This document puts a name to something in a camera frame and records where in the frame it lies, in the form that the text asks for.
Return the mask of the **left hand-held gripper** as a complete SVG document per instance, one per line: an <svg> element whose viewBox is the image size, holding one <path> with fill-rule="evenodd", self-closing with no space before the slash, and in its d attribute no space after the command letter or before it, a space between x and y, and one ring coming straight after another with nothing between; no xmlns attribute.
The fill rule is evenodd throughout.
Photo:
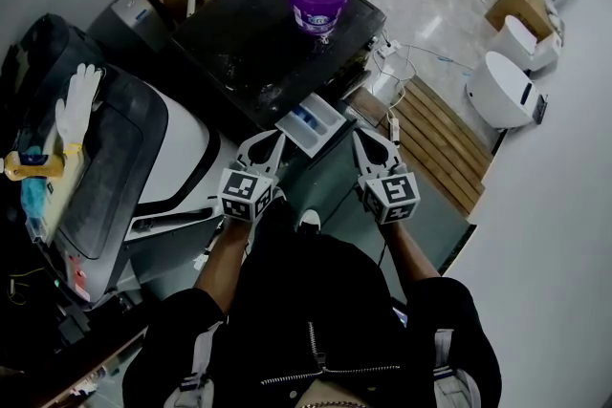
<svg viewBox="0 0 612 408"><path fill-rule="evenodd" d="M226 217L256 223L273 200L276 176L286 144L278 130L258 133L244 140L235 158L237 168L222 173L218 200Z"/></svg>

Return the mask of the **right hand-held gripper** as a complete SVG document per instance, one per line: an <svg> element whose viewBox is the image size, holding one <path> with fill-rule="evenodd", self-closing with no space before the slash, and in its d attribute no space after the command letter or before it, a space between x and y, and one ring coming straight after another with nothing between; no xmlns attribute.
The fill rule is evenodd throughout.
<svg viewBox="0 0 612 408"><path fill-rule="evenodd" d="M356 129L352 139L364 208L378 225L410 219L421 196L396 145L375 130Z"/></svg>

